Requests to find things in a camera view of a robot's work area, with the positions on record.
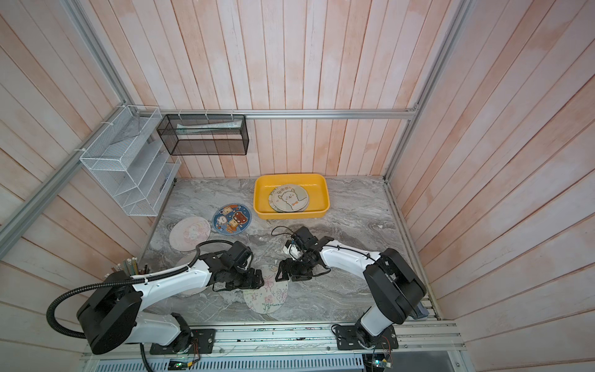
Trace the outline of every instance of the black motor housing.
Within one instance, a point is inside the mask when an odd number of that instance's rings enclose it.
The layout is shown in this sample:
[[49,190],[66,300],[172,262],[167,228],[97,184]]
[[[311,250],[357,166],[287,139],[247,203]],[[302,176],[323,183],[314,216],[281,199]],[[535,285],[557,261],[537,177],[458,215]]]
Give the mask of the black motor housing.
[[364,277],[380,312],[396,324],[403,324],[427,293],[413,269],[392,248],[366,267]]
[[[112,273],[104,282],[119,282],[130,277],[123,271]],[[132,285],[102,287],[77,311],[76,317],[89,341],[93,354],[104,354],[123,343],[136,324],[142,292]]]

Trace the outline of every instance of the blue cartoon coaster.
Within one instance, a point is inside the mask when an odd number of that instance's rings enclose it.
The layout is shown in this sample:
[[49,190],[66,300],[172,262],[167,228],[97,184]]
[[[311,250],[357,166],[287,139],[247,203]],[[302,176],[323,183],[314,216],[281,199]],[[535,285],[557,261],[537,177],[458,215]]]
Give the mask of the blue cartoon coaster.
[[213,216],[215,231],[222,235],[236,235],[246,230],[252,221],[250,210],[243,204],[228,204]]

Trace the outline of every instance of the white coaster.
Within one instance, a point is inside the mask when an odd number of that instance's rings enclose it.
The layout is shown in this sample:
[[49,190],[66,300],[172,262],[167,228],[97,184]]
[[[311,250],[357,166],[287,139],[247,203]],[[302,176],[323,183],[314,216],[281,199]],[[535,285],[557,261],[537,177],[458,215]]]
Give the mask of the white coaster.
[[264,286],[259,289],[244,290],[244,300],[250,310],[258,314],[271,314],[279,310],[287,299],[288,282],[275,282],[278,270],[275,265],[263,265],[258,268],[262,270]]
[[176,251],[194,251],[198,243],[209,239],[211,224],[202,217],[188,217],[178,222],[170,232],[170,245]]
[[281,212],[301,212],[308,207],[309,201],[308,193],[302,186],[290,183],[274,189],[269,198],[271,207]]

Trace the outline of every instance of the yellow plastic tray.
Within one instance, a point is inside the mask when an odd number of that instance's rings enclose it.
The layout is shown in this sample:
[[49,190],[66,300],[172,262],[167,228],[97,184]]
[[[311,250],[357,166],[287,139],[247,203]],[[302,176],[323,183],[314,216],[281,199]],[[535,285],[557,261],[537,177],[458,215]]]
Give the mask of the yellow plastic tray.
[[[276,212],[268,203],[269,194],[286,183],[302,186],[308,192],[310,204],[304,212]],[[290,220],[323,217],[331,206],[327,181],[320,174],[269,174],[258,177],[254,187],[254,210],[263,220]]]

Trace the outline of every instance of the cartoon coaster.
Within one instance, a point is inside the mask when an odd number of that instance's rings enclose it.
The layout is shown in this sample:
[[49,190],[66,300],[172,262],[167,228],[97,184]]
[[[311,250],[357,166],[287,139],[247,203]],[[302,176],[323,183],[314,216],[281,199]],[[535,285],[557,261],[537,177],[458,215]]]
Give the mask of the cartoon coaster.
[[213,216],[213,226],[222,235],[239,234],[250,226],[251,221],[252,214],[243,204],[228,204]]
[[307,191],[298,185],[281,185],[271,194],[271,207],[281,212],[302,212],[310,202]]
[[194,251],[198,243],[209,239],[211,225],[202,217],[188,217],[178,222],[170,231],[170,245],[182,252]]
[[258,268],[262,270],[264,286],[259,289],[243,290],[242,293],[250,310],[258,314],[271,314],[279,310],[287,299],[288,281],[275,282],[278,270],[275,265],[263,265]]

